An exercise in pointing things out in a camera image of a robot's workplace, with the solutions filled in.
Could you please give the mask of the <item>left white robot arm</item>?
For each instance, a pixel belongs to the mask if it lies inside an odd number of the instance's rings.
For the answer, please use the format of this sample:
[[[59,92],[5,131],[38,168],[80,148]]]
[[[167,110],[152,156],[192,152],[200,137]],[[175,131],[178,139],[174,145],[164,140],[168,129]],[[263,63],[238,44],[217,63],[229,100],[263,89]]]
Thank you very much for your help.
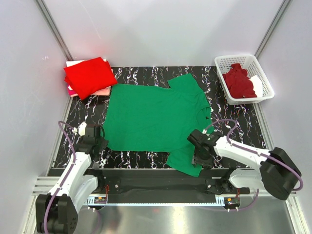
[[[38,195],[35,202],[36,229],[41,234],[72,234],[78,223],[78,213],[89,195],[105,188],[104,179],[85,172],[93,158],[103,151],[108,141],[104,128],[83,122],[78,127],[68,126],[80,140],[74,145],[66,132],[71,156],[56,184],[46,194]]]

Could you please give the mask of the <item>green t shirt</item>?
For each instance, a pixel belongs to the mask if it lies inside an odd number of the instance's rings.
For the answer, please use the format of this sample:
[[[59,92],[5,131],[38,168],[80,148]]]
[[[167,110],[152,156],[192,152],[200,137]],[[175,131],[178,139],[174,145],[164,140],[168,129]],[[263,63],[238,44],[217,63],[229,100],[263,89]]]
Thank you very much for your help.
[[[168,81],[169,87],[116,84],[103,125],[112,151],[167,152],[167,165],[198,177],[195,147],[187,140],[211,121],[211,107],[192,74]]]

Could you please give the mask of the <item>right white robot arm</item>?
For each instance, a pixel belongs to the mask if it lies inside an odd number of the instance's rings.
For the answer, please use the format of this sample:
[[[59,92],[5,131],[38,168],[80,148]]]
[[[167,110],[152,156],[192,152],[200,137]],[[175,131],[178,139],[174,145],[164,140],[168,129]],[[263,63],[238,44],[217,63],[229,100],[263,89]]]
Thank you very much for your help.
[[[244,168],[229,168],[219,179],[207,179],[207,192],[221,195],[239,189],[266,190],[270,195],[287,200],[302,183],[301,172],[281,148],[258,149],[229,139],[218,132],[206,134],[197,129],[188,136],[195,147],[193,164],[212,168],[213,158],[221,156],[240,162]]]

